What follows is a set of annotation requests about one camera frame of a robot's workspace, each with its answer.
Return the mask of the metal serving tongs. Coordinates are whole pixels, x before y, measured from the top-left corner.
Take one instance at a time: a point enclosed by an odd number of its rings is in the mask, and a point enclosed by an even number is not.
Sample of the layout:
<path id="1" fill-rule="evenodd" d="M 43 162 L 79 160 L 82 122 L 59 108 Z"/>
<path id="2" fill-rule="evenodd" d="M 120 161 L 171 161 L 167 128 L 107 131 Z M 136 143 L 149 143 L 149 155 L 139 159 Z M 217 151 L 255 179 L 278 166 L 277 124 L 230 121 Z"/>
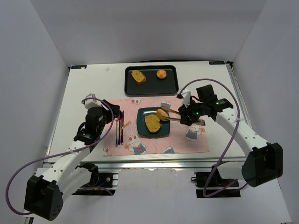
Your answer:
<path id="1" fill-rule="evenodd" d="M 164 110 L 165 112 L 167 112 L 170 117 L 174 117 L 174 118 L 180 120 L 181 115 L 180 115 L 180 113 L 178 111 L 175 111 L 175 110 L 173 110 L 171 108 L 168 108 L 166 106 L 161 107 L 161 109 Z M 206 125 L 206 123 L 205 123 L 205 121 L 203 119 L 198 119 L 195 122 L 195 124 L 200 125 L 200 126 L 205 126 Z"/>

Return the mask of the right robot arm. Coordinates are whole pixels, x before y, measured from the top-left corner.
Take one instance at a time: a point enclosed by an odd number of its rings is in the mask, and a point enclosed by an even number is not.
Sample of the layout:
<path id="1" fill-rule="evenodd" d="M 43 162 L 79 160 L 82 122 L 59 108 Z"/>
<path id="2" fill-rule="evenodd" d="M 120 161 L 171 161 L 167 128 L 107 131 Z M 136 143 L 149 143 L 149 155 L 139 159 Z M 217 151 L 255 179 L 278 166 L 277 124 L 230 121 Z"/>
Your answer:
<path id="1" fill-rule="evenodd" d="M 269 143 L 239 117 L 239 112 L 225 98 L 218 99 L 211 85 L 197 88 L 199 102 L 188 90 L 180 90 L 177 97 L 183 100 L 179 107 L 180 123 L 192 125 L 201 116 L 208 116 L 223 127 L 239 145 L 245 162 L 221 161 L 212 169 L 219 179 L 244 180 L 249 186 L 277 179 L 283 174 L 283 149 L 278 143 Z"/>

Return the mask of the sesame bun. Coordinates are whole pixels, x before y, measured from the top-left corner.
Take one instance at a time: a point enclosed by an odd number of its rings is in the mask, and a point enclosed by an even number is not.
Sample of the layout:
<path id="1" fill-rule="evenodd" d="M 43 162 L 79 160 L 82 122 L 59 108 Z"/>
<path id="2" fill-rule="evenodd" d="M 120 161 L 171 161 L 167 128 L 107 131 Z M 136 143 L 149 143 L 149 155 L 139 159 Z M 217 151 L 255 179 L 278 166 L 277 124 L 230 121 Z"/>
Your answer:
<path id="1" fill-rule="evenodd" d="M 167 121 L 169 118 L 169 115 L 166 111 L 163 109 L 159 108 L 157 109 L 156 116 L 161 120 L 161 121 Z"/>

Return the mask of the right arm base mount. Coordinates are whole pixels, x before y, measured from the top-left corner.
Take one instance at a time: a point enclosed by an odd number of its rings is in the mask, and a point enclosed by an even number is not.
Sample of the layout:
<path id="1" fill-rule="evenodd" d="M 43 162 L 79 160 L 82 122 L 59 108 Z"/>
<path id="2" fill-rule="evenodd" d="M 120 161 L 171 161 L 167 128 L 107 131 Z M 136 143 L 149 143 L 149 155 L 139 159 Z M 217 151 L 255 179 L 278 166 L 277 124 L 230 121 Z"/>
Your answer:
<path id="1" fill-rule="evenodd" d="M 191 182 L 195 184 L 197 198 L 204 198 L 203 190 L 209 175 L 209 172 L 197 172 L 194 173 L 194 175 L 190 178 Z M 234 182 L 233 179 L 221 179 L 220 177 L 217 177 L 216 174 L 214 174 L 207 186 L 206 194 L 212 194 L 217 190 L 226 187 L 232 182 Z M 226 188 L 224 191 L 214 196 L 211 196 L 211 198 L 239 198 L 241 197 L 241 193 L 238 189 L 239 182 L 235 182 L 233 185 Z"/>

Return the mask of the toast slice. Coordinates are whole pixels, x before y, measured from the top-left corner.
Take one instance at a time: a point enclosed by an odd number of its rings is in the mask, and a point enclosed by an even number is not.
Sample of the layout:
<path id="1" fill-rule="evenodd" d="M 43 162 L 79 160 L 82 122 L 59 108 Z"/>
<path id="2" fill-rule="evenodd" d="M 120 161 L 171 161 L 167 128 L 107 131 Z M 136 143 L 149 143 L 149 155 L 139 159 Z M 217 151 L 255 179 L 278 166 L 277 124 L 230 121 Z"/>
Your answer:
<path id="1" fill-rule="evenodd" d="M 156 133 L 160 130 L 161 124 L 160 124 L 160 119 L 157 115 L 155 114 L 150 114 L 145 116 L 145 124 L 147 129 L 151 133 Z"/>

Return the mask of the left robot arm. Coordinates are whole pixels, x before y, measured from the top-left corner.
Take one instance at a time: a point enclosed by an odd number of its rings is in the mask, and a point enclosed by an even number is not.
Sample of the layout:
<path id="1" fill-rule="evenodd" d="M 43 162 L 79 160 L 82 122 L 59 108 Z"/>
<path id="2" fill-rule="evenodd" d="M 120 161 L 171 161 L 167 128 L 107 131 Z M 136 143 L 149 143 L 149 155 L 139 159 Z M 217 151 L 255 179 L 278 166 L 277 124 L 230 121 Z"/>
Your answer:
<path id="1" fill-rule="evenodd" d="M 40 176 L 31 176 L 27 182 L 25 210 L 54 220 L 62 210 L 66 199 L 87 184 L 95 184 L 98 167 L 91 163 L 81 164 L 106 136 L 105 125 L 120 114 L 120 106 L 106 100 L 88 98 L 83 102 L 87 109 L 85 121 L 79 126 L 66 154 Z"/>

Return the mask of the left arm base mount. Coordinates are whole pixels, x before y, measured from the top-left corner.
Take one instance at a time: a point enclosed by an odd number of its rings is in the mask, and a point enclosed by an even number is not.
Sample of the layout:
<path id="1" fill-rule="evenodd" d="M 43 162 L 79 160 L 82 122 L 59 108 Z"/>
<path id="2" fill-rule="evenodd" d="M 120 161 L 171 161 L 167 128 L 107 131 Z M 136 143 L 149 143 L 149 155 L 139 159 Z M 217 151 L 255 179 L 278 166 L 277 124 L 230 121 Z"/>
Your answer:
<path id="1" fill-rule="evenodd" d="M 118 173 L 99 172 L 93 182 L 83 185 L 73 196 L 113 196 L 118 183 Z"/>

